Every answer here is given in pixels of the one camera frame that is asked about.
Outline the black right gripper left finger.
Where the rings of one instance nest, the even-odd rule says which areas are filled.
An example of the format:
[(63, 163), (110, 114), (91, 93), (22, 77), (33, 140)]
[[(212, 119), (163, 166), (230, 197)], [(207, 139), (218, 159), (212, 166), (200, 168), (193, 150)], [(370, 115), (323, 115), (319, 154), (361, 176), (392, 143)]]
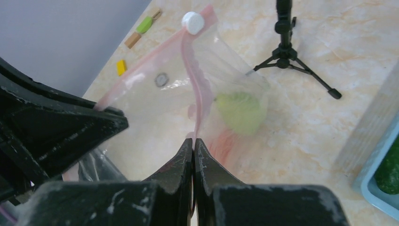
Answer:
[(19, 226), (188, 226), (192, 208), (192, 139), (143, 181), (41, 185)]

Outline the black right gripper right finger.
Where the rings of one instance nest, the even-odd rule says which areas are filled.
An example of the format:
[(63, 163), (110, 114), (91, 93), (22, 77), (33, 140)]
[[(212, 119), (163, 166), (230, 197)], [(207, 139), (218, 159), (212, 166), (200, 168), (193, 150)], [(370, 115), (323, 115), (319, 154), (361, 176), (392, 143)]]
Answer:
[(195, 194), (200, 226), (347, 226), (335, 194), (319, 185), (245, 184), (208, 151), (194, 148)]

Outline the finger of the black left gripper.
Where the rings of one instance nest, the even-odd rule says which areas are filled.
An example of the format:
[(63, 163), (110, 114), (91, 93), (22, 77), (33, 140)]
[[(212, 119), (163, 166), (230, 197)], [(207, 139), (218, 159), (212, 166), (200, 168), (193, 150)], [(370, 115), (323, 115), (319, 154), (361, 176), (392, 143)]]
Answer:
[(66, 172), (128, 128), (124, 113), (36, 82), (0, 62), (0, 199)]

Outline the clear pink zip top bag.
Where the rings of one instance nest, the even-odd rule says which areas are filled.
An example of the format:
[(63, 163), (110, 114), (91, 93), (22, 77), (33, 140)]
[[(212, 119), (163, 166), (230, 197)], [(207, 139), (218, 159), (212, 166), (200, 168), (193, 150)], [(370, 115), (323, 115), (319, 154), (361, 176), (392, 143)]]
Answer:
[[(220, 37), (213, 7), (199, 14), (205, 26), (197, 35), (182, 26), (103, 89), (95, 109), (122, 110), (129, 127), (66, 171), (63, 180), (143, 180), (171, 160), (185, 139), (200, 138), (208, 149), (229, 129), (214, 103), (218, 94), (243, 91), (268, 97), (267, 80), (256, 72), (246, 75), (252, 68)], [(159, 73), (169, 76), (162, 88), (154, 82)], [(237, 134), (225, 169), (235, 173), (257, 148), (260, 128), (250, 136)]]

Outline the white bag zipper slider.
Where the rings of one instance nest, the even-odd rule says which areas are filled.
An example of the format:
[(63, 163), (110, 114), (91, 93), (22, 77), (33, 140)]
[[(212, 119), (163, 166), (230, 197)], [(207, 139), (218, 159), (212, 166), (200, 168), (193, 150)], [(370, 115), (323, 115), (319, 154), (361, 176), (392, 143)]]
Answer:
[(201, 14), (190, 11), (183, 16), (181, 24), (189, 34), (197, 35), (204, 28), (205, 19)]

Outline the smooth orange carrot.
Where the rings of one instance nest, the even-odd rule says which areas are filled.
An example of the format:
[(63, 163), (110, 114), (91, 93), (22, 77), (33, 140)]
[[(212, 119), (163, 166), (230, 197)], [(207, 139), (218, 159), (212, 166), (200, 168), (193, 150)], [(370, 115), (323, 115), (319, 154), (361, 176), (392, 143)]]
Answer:
[(208, 146), (210, 154), (221, 165), (225, 164), (227, 157), (235, 146), (238, 137), (239, 136), (230, 129), (220, 133), (220, 135), (217, 138), (214, 138)]

